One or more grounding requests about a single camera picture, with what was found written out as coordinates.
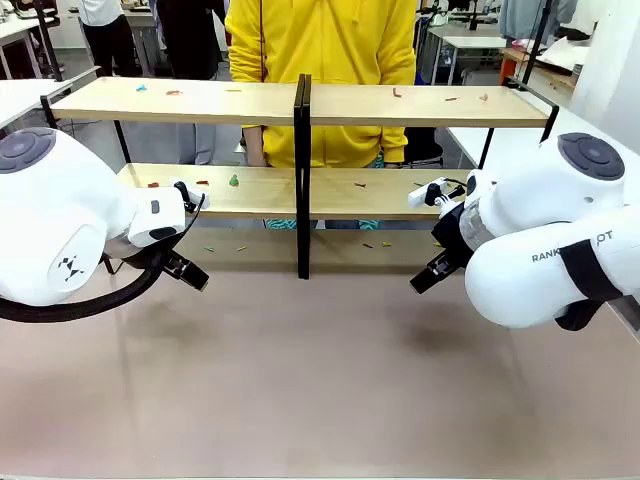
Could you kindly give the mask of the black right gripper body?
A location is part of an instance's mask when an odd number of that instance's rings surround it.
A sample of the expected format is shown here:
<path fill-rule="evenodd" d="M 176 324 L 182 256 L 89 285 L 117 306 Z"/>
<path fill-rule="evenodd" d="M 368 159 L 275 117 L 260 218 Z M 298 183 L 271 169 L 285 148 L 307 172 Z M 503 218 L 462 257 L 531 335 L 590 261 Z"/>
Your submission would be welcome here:
<path fill-rule="evenodd" d="M 464 205 L 458 204 L 432 230 L 432 236 L 443 248 L 442 255 L 449 265 L 467 265 L 473 255 L 473 250 L 461 233 L 460 219 L 463 212 Z"/>

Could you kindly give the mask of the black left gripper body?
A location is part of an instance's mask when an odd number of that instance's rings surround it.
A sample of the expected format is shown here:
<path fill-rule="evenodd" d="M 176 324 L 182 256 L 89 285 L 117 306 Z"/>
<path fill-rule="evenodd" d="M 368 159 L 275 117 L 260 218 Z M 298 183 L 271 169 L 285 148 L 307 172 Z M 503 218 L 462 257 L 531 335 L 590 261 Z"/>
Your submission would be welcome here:
<path fill-rule="evenodd" d="M 122 260 L 125 264 L 145 270 L 166 257 L 181 240 L 181 235 L 172 235 L 146 247 L 134 246 L 124 235 L 110 241 L 110 257 Z"/>

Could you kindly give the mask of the person's right hand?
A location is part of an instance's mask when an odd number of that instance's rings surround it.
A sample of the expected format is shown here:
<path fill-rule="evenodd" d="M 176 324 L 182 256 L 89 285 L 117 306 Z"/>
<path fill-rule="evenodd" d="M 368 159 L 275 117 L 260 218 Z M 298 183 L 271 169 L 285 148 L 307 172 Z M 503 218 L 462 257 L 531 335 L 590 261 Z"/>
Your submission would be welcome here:
<path fill-rule="evenodd" d="M 265 167 L 267 165 L 263 151 L 262 128 L 244 128 L 243 135 L 246 142 L 247 162 L 251 167 Z"/>

